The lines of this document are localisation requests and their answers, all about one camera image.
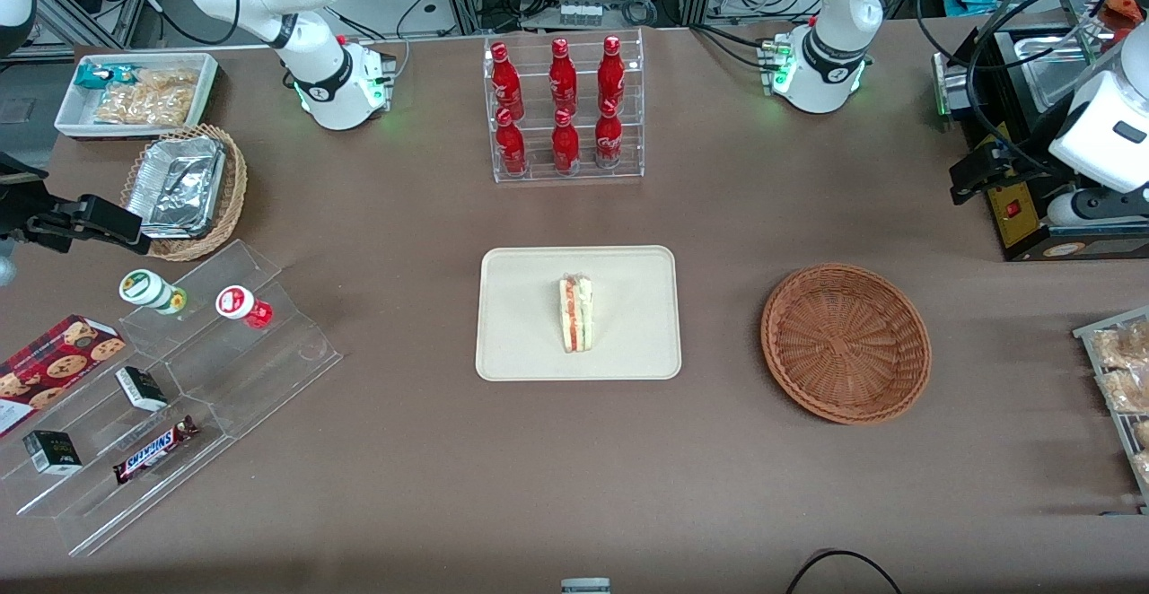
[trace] table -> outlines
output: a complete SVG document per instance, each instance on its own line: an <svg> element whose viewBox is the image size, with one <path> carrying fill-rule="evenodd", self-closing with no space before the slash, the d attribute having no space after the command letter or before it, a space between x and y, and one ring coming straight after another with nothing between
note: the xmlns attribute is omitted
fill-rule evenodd
<svg viewBox="0 0 1149 594"><path fill-rule="evenodd" d="M1144 303L1144 265L1000 262L979 202L950 206L965 146L933 116L911 22L884 26L830 116L764 99L696 34L645 37L647 177L563 188L492 183L480 39L418 43L394 111L347 133L300 111L271 52L216 52L209 116L250 168L237 234L347 357L91 558L3 512L2 591L759 593L825 547L907 592L1143 587L1149 520L1096 516L1136 488L1070 330ZM139 148L62 138L52 188L117 196ZM677 257L677 378L476 376L488 249L631 244ZM886 276L930 329L931 385L894 422L822 422L766 373L768 292L825 260ZM70 313L126 314L113 287L140 264L98 244L16 262L6 350ZM885 591L840 561L805 591Z"/></svg>

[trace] small bottle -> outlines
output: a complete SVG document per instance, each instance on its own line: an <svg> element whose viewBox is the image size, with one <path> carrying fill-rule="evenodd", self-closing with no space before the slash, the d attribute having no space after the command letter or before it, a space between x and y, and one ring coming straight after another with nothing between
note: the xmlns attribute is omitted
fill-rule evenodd
<svg viewBox="0 0 1149 594"><path fill-rule="evenodd" d="M555 131L550 134L555 152L555 171L563 177L578 175L578 132L571 125L571 113L555 110Z"/></svg>
<svg viewBox="0 0 1149 594"><path fill-rule="evenodd" d="M187 304L187 292L147 269L124 276L119 281L119 298L137 307L151 307L163 316L176 314Z"/></svg>
<svg viewBox="0 0 1149 594"><path fill-rule="evenodd" d="M608 34L602 41L602 62L599 63L599 107L603 100L615 100L615 107L623 103L624 75L626 65L619 51L623 43L616 34Z"/></svg>
<svg viewBox="0 0 1149 594"><path fill-rule="evenodd" d="M522 177L526 173L526 148L523 145L523 133L518 131L511 119L508 108L495 110L495 142L499 145L499 157L503 162L503 169L511 177Z"/></svg>
<svg viewBox="0 0 1149 594"><path fill-rule="evenodd" d="M491 57L495 61L495 68L491 74L491 83L495 88L495 100L499 102L499 107L510 110L512 121L518 121L526 113L523 108L523 87L518 82L518 71L507 55L507 45L494 43L491 46Z"/></svg>
<svg viewBox="0 0 1149 594"><path fill-rule="evenodd" d="M599 168L618 168L623 153L623 123L615 100L603 100L599 123L594 124L594 161Z"/></svg>
<svg viewBox="0 0 1149 594"><path fill-rule="evenodd" d="M271 304L257 299L255 294L239 285L232 285L219 292L216 298L216 311L231 321L242 319L248 327L262 330L271 323Z"/></svg>
<svg viewBox="0 0 1149 594"><path fill-rule="evenodd" d="M555 100L555 108L563 108L571 113L578 113L578 74L574 72L574 63L570 59L570 46L566 39L555 38L550 43L550 97Z"/></svg>

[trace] white plastic tray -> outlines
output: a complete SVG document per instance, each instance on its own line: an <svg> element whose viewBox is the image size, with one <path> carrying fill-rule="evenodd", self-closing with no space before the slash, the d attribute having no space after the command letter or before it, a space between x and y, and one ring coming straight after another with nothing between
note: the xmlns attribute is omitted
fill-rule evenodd
<svg viewBox="0 0 1149 594"><path fill-rule="evenodd" d="M594 283L594 347L566 354L558 279ZM496 248L483 259L475 370L488 381L664 380L678 373L674 256L661 246Z"/></svg>
<svg viewBox="0 0 1149 594"><path fill-rule="evenodd" d="M77 71L86 63L136 63L136 65L149 69L193 69L200 71L200 79L195 84L195 94L192 97L192 107L187 113L187 119L184 121L183 128L191 128L200 123L200 119L203 117L203 110L208 105L211 83L218 70L218 64L211 55L198 52L84 55L76 65ZM110 125L97 123L95 108L100 107L102 98L102 90L85 90L69 80L68 92L64 93L64 100L60 103L60 111L56 113L56 129L61 134L74 137L74 139L75 137L78 139L157 137L180 129L160 125Z"/></svg>

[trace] coca-cola bottle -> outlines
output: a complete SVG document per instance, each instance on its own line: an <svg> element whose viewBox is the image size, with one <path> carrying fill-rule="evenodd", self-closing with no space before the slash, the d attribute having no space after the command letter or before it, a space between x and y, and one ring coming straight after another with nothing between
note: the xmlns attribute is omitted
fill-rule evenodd
<svg viewBox="0 0 1149 594"><path fill-rule="evenodd" d="M617 168L623 152L623 123L615 100L603 100L594 124L594 161L599 168Z"/></svg>
<svg viewBox="0 0 1149 594"><path fill-rule="evenodd" d="M523 146L523 133L515 125L515 119L508 108L498 108L495 111L495 142L499 145L499 156L502 159L503 169L511 177L522 177L526 173L526 148Z"/></svg>
<svg viewBox="0 0 1149 594"><path fill-rule="evenodd" d="M512 121L523 118L523 87L518 82L518 71L510 63L504 43L494 43L491 46L491 57L495 61L495 69L491 75L491 83L495 88L495 100L499 107L508 108Z"/></svg>
<svg viewBox="0 0 1149 594"><path fill-rule="evenodd" d="M571 113L555 110L555 131L550 134L555 152L555 170L564 177L578 175L578 132L571 125Z"/></svg>
<svg viewBox="0 0 1149 594"><path fill-rule="evenodd" d="M555 38L550 43L550 95L555 108L563 108L573 116L578 113L578 75L570 59L566 39Z"/></svg>
<svg viewBox="0 0 1149 594"><path fill-rule="evenodd" d="M626 65L619 55L622 43L616 34L608 34L602 41L602 62L599 63L599 107L603 100L615 100L615 106L623 103L623 76Z"/></svg>

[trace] brown wicker basket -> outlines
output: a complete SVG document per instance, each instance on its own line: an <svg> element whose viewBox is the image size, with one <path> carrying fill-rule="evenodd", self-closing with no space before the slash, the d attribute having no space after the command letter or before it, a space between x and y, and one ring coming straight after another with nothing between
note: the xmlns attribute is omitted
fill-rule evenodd
<svg viewBox="0 0 1149 594"><path fill-rule="evenodd" d="M762 349L782 389L841 424L909 410L930 380L925 324L882 276L819 264L788 276L762 313Z"/></svg>
<svg viewBox="0 0 1149 594"><path fill-rule="evenodd" d="M223 180L219 185L219 198L216 200L215 223L211 230L203 238L198 240L152 240L152 248L148 255L161 257L170 262L187 262L196 257L214 252L223 246L231 238L239 222L239 214L244 210L244 193L247 191L247 163L244 161L244 153L239 152L236 141L222 129L213 125L196 125L195 128L180 129L178 132L164 134L161 140L172 141L178 139L191 139L191 137L213 137L228 147L228 160L223 165ZM144 153L136 157L136 165L128 172L128 183L119 193L119 206L128 206L128 198L136 186L136 175L140 171L140 163L144 161Z"/></svg>

